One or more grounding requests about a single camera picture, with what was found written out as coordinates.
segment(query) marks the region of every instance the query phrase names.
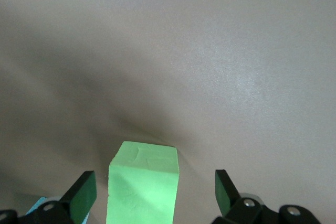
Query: black bracket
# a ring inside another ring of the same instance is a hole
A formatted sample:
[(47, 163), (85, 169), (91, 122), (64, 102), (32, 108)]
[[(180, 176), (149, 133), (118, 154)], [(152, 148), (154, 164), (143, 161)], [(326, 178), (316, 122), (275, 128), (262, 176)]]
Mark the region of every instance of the black bracket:
[(279, 213), (255, 199), (241, 197), (225, 170), (216, 170), (216, 199), (222, 213), (212, 224), (321, 224), (306, 208), (280, 207)]
[(96, 176), (84, 172), (59, 201), (43, 203), (22, 217), (14, 210), (0, 210), (0, 224), (81, 224), (96, 197)]

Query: table surface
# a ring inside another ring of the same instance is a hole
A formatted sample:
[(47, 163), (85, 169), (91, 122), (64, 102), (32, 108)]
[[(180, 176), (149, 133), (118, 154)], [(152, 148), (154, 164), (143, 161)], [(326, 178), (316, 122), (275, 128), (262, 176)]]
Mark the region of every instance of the table surface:
[(215, 169), (335, 223), (335, 1), (0, 0), (0, 208), (94, 169), (103, 224), (136, 141), (178, 149), (174, 223), (219, 215)]

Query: green block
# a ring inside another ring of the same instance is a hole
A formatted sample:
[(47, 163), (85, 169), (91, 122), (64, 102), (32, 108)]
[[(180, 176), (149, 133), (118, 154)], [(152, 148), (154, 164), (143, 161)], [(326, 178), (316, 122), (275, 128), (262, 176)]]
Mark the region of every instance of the green block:
[(123, 142), (109, 167), (106, 224), (172, 224), (179, 173), (176, 148)]

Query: screw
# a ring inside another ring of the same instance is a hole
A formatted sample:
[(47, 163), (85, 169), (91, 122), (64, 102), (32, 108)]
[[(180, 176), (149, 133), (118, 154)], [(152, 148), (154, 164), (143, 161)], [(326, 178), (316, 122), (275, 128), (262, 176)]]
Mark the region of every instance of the screw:
[(245, 199), (244, 200), (244, 204), (245, 204), (245, 206), (247, 206), (247, 207), (254, 207), (256, 204), (254, 203), (254, 201), (253, 200), (251, 200), (251, 199)]
[(43, 210), (44, 211), (48, 211), (48, 210), (50, 210), (53, 207), (54, 207), (54, 204), (50, 203), (50, 204), (47, 204), (46, 206), (44, 206)]
[(296, 207), (289, 207), (287, 208), (287, 211), (294, 216), (299, 216), (301, 213)]
[(6, 218), (7, 218), (7, 214), (5, 212), (0, 215), (0, 221), (4, 220)]

